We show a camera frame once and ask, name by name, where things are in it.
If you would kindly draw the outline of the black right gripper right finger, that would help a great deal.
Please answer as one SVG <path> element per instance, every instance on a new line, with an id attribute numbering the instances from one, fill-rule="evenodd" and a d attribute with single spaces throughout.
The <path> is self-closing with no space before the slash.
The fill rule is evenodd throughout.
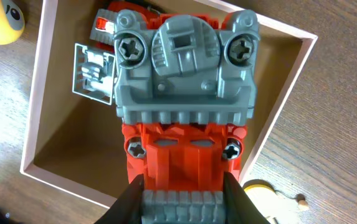
<path id="1" fill-rule="evenodd" d="M 230 172 L 223 177 L 227 224 L 269 224 Z"/>

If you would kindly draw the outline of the red fire truck grey top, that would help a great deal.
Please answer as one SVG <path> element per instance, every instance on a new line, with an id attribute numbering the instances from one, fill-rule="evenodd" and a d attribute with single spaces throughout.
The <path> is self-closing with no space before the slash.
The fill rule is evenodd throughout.
<path id="1" fill-rule="evenodd" d="M 185 14 L 146 21 L 125 9 L 115 31 L 114 98 L 129 181 L 144 176 L 142 223 L 226 223 L 223 177 L 238 181 L 257 95 L 255 12 L 219 23 Z"/>

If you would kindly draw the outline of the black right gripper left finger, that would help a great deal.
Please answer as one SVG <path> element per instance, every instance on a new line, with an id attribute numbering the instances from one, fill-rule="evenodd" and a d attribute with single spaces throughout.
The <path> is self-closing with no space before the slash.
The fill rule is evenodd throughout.
<path id="1" fill-rule="evenodd" d="M 142 224 L 144 176 L 137 175 L 113 205 L 94 224 Z"/>

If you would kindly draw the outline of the red fire truck with ladder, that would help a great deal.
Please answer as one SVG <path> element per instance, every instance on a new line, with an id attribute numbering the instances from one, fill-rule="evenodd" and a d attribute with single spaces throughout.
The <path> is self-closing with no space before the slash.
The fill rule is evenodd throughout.
<path id="1" fill-rule="evenodd" d="M 93 45 L 75 44 L 72 92 L 106 105 L 113 103 L 117 69 L 113 35 L 119 11 L 129 9 L 144 15 L 146 21 L 165 11 L 146 1 L 110 1 L 98 10 L 90 32 Z"/>

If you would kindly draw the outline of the pink box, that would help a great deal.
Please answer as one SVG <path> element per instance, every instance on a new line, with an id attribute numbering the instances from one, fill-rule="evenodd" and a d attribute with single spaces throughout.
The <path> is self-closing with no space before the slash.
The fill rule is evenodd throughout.
<path id="1" fill-rule="evenodd" d="M 128 186 L 115 108 L 72 91 L 75 43 L 89 44 L 107 1 L 44 1 L 21 162 L 22 174 L 108 208 Z M 248 120 L 239 182 L 255 164 L 302 68 L 315 34 L 259 15 L 255 115 Z"/>

